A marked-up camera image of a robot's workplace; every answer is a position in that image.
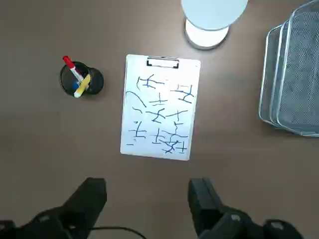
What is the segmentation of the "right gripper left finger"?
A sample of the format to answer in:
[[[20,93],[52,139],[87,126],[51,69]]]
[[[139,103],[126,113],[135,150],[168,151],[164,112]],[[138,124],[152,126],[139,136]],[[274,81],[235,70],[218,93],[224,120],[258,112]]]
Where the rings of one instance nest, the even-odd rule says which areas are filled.
[[[2,239],[86,239],[107,201],[106,181],[89,177],[66,202],[37,214],[17,227],[12,220],[1,220]]]

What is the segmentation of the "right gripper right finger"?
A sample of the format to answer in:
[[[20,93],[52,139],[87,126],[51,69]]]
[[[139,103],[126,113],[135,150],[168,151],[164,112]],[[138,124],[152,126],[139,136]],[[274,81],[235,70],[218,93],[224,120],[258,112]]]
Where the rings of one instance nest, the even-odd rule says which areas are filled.
[[[290,223],[267,219],[263,225],[222,203],[208,178],[190,179],[188,205],[199,239],[302,239]]]

